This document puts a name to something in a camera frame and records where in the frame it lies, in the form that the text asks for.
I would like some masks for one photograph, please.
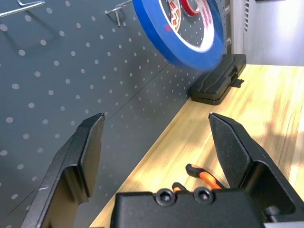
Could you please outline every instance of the wall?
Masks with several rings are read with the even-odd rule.
[[[247,63],[304,66],[304,1],[247,2],[247,32],[240,27]]]
[[[82,120],[103,112],[95,194],[75,223],[89,226],[188,99],[200,73],[168,64],[132,4],[119,28],[104,11],[121,2],[47,0],[0,19],[0,227],[19,227],[56,152]],[[3,12],[18,7],[0,3]],[[197,45],[200,21],[183,14],[180,27]]]

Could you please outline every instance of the red tape roll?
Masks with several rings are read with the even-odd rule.
[[[195,16],[200,14],[199,8],[194,10],[189,4],[189,0],[181,0],[181,4],[184,10],[186,11],[186,13],[188,13],[190,16]]]

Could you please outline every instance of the pegboard hook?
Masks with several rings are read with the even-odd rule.
[[[110,10],[110,11],[105,11],[106,15],[109,15],[110,13],[113,13],[115,12],[115,15],[116,15],[116,19],[117,19],[117,24],[118,24],[118,27],[120,27],[120,20],[119,20],[119,16],[118,16],[118,11],[121,10],[123,7],[125,7],[126,5],[130,4],[131,2],[133,2],[133,0],[128,0],[128,1],[125,1],[123,3],[120,3],[118,4],[117,6],[115,6],[114,9]]]

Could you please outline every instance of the tape roll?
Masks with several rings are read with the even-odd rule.
[[[200,14],[199,7],[197,7],[197,9],[194,10],[190,5],[189,0],[181,0],[181,4],[184,10],[186,11],[186,13],[188,13],[190,16],[195,16]]]
[[[162,0],[133,0],[137,17],[150,41],[179,67],[205,71],[213,69],[224,49],[223,26],[215,0],[197,0],[203,18],[204,37],[201,45],[186,42],[167,18]]]
[[[171,14],[171,24],[174,29],[178,31],[181,26],[181,5],[179,0],[169,0],[168,1]]]

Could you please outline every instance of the metal hook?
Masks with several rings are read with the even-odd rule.
[[[105,11],[106,15],[109,15],[110,13],[113,13],[115,12],[115,15],[116,15],[116,19],[117,19],[117,24],[118,24],[118,27],[120,27],[120,20],[119,20],[119,16],[118,16],[118,11],[121,10],[123,7],[125,7],[126,5],[130,4],[131,2],[133,2],[133,0],[128,0],[128,1],[125,1],[123,3],[120,3],[118,4],[117,6],[115,6],[114,9],[110,10],[110,11]]]
[[[23,12],[23,11],[26,11],[26,10],[29,10],[29,9],[33,9],[35,7],[42,6],[43,4],[45,4],[45,1],[35,1],[35,2],[30,2],[30,3],[22,3],[21,0],[17,0],[17,2],[21,6],[20,9],[15,9],[15,10],[7,11],[7,12],[4,12],[4,13],[0,13],[0,18],[6,17],[6,16],[11,15],[11,14]]]

